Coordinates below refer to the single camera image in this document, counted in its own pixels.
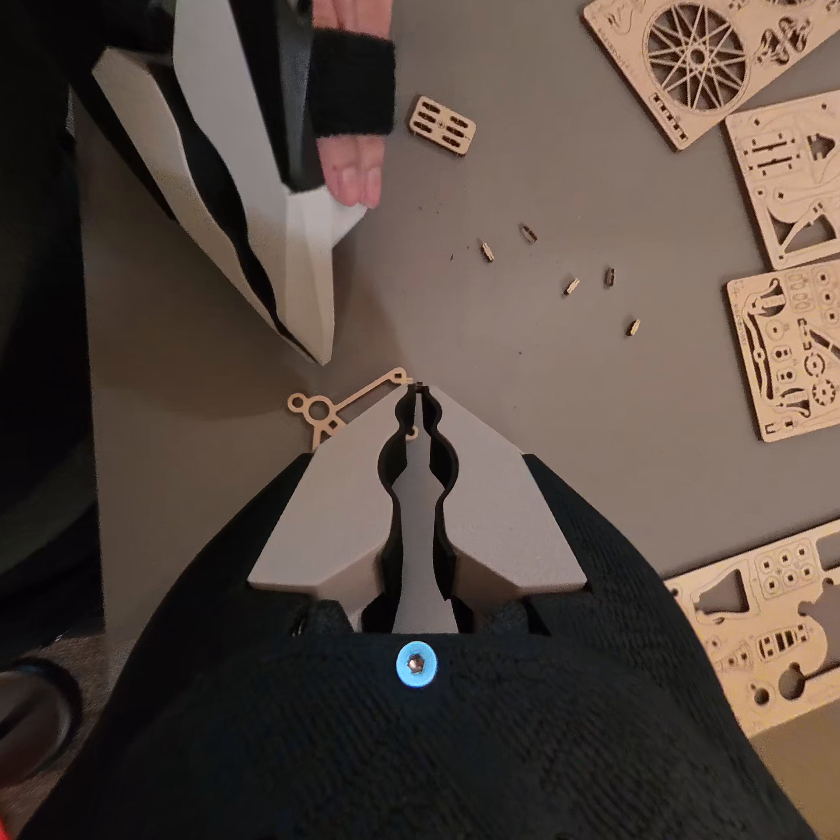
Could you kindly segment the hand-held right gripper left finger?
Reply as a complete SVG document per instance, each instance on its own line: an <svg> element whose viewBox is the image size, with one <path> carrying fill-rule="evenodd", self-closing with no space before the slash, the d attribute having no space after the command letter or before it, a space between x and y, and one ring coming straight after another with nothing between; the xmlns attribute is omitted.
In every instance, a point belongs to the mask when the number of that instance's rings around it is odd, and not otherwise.
<svg viewBox="0 0 840 840"><path fill-rule="evenodd" d="M352 623L393 621L403 533L393 486L407 464L416 387L398 386L311 456L261 550L257 590L341 604Z"/></svg>

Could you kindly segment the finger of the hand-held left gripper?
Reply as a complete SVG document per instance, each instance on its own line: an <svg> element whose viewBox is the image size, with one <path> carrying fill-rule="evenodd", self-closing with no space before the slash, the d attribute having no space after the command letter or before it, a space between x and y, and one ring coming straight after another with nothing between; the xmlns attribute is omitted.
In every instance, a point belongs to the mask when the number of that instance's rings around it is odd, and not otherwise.
<svg viewBox="0 0 840 840"><path fill-rule="evenodd" d="M328 364L334 201L325 186L295 194L282 182L229 2L175 4L173 59L194 120L233 178L275 315L317 364Z"/></svg>
<svg viewBox="0 0 840 840"><path fill-rule="evenodd" d="M289 334L250 286L238 253L205 205L187 163L175 116L145 56L104 50L92 76L115 112L178 224L260 317L309 360L315 357Z"/></svg>

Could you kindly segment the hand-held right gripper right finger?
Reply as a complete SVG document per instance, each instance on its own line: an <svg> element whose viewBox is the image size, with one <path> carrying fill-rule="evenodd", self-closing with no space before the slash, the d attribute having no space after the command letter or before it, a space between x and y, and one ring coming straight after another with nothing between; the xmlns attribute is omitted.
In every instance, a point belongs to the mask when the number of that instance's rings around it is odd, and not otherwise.
<svg viewBox="0 0 840 840"><path fill-rule="evenodd" d="M433 560L457 623L509 602L578 592L586 575L525 454L436 386L422 386L435 503Z"/></svg>

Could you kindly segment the wooden bicycle frame part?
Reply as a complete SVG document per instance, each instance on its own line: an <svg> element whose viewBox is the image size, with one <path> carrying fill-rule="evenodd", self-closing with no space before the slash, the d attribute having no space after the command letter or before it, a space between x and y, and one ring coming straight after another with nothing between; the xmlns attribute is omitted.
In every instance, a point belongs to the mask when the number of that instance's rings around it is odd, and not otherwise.
<svg viewBox="0 0 840 840"><path fill-rule="evenodd" d="M292 393L287 399L287 410L300 416L310 426L311 451L314 453L326 439L332 438L347 426L342 417L342 412L346 408L384 387L395 389L398 386L416 383L417 381L407 373L405 368L398 366L339 402L335 402L327 395Z"/></svg>

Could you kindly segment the wooden sheet with triangle cutouts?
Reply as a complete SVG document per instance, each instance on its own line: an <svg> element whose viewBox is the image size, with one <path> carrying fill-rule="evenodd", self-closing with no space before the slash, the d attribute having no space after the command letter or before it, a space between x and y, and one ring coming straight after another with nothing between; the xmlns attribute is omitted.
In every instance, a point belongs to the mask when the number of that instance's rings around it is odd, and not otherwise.
<svg viewBox="0 0 840 840"><path fill-rule="evenodd" d="M665 581L749 737L839 698L825 627L806 608L838 586L821 543L837 519Z"/></svg>

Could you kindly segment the wooden sheet with frame cutout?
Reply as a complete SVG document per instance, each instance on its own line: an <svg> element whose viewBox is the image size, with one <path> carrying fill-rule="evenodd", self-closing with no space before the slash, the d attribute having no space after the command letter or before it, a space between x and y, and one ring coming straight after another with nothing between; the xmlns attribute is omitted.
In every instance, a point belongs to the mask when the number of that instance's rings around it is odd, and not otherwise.
<svg viewBox="0 0 840 840"><path fill-rule="evenodd" d="M838 425L838 259L726 289L762 440Z"/></svg>

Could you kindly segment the person's left hand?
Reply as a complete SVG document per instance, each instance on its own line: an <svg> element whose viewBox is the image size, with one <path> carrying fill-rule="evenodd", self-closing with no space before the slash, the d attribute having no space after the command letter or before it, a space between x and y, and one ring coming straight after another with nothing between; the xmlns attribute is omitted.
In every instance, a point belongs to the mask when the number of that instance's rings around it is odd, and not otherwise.
<svg viewBox="0 0 840 840"><path fill-rule="evenodd" d="M381 39L391 36L393 1L313 1L315 28L346 30ZM340 135L318 139L324 182L346 207L375 208L382 196L385 137Z"/></svg>

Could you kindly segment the small slotted wooden piece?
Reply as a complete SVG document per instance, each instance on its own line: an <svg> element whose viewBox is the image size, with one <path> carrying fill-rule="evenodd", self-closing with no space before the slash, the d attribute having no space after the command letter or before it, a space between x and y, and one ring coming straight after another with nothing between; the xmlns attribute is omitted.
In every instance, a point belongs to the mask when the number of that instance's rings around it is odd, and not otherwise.
<svg viewBox="0 0 840 840"><path fill-rule="evenodd" d="M407 118L409 132L462 158L476 134L476 123L425 95L416 98Z"/></svg>

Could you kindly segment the dark round object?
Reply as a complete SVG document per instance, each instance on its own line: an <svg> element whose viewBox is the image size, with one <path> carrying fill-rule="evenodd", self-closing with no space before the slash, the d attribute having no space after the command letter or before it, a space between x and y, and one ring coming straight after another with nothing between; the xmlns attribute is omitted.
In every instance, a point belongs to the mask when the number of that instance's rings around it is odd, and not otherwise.
<svg viewBox="0 0 840 840"><path fill-rule="evenodd" d="M1 787L25 782L57 761L82 720L78 683L43 658L21 658L1 672Z"/></svg>

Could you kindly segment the wooden sheet with crescent cutouts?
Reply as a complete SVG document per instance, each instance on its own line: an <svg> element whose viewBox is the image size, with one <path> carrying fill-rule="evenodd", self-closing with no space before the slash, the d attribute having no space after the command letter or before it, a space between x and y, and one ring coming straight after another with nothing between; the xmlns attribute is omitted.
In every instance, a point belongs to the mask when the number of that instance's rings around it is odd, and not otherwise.
<svg viewBox="0 0 840 840"><path fill-rule="evenodd" d="M838 256L839 90L735 113L725 124L772 267Z"/></svg>

